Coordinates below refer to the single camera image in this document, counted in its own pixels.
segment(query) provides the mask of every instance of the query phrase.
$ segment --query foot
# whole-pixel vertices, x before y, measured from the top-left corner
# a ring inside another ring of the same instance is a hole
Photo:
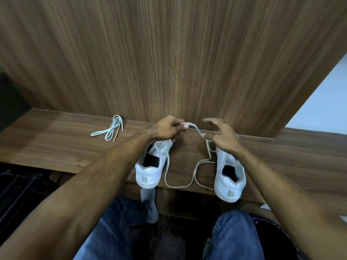
[[[155,204],[155,187],[151,189],[142,188],[140,192],[142,203],[148,211],[146,223],[154,224],[159,219],[158,208]]]

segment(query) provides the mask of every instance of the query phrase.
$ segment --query black insole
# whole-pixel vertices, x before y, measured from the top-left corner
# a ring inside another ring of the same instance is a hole
[[[234,166],[225,165],[223,170],[222,170],[222,174],[224,176],[227,176],[230,179],[232,179],[234,181],[234,183],[237,182],[237,177],[236,177],[236,174],[235,174],[235,167]]]
[[[153,167],[158,168],[159,167],[159,158],[147,153],[142,165],[144,167],[153,166]]]

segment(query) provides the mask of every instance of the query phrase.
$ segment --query shoelace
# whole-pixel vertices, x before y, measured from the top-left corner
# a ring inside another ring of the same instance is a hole
[[[202,132],[198,129],[197,125],[195,125],[194,123],[184,122],[184,123],[182,123],[182,124],[188,124],[189,126],[195,127],[196,130],[197,130],[197,132],[200,134],[200,136],[202,136],[203,138],[205,138],[205,134],[202,133]],[[166,165],[166,171],[165,171],[165,175],[164,175],[165,184],[166,184],[168,187],[170,187],[170,188],[177,188],[177,189],[178,189],[178,188],[187,188],[187,187],[189,187],[189,186],[193,183],[193,181],[194,181],[194,179],[195,179],[196,183],[199,184],[201,187],[204,187],[204,188],[207,188],[207,189],[210,189],[210,190],[213,191],[212,188],[200,184],[200,183],[197,181],[197,179],[196,179],[196,170],[197,170],[197,167],[198,167],[200,164],[202,164],[202,163],[215,163],[214,161],[210,161],[210,160],[212,159],[211,152],[215,152],[215,151],[210,149],[209,140],[206,140],[206,147],[207,147],[207,152],[209,153],[209,157],[210,157],[210,158],[209,158],[209,159],[203,159],[203,160],[199,161],[199,162],[196,164],[195,170],[194,170],[194,172],[193,172],[192,181],[191,181],[187,186],[170,186],[170,185],[167,183],[167,181],[166,181],[166,175],[167,175],[167,173],[168,173],[169,166],[170,166],[170,157],[169,157],[169,153],[168,153],[168,154],[167,154],[168,163],[167,163],[167,165]]]
[[[120,127],[122,127],[122,131],[124,131],[123,130],[123,120],[119,115],[113,116],[113,122],[107,130],[101,130],[101,131],[94,132],[94,133],[90,134],[90,136],[98,136],[98,135],[106,133],[105,140],[111,140],[113,138],[113,134],[114,134],[116,127],[118,127],[118,130],[117,130],[117,133],[115,135],[115,138],[118,135]]]

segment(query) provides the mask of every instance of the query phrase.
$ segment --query jeans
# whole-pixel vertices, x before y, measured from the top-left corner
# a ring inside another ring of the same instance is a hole
[[[132,259],[126,243],[127,227],[142,224],[147,209],[139,201],[116,197],[85,240],[74,260]],[[264,259],[252,218],[245,211],[222,214],[212,230],[203,259]]]

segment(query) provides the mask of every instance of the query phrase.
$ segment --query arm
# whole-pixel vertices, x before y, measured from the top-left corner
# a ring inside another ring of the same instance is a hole
[[[242,146],[223,120],[206,118],[204,121],[219,128],[219,134],[207,134],[206,139],[241,162],[283,228],[306,256],[345,259],[347,225],[337,215]]]
[[[148,145],[186,131],[182,122],[168,116],[91,162],[28,215],[0,248],[0,259],[72,259]]]

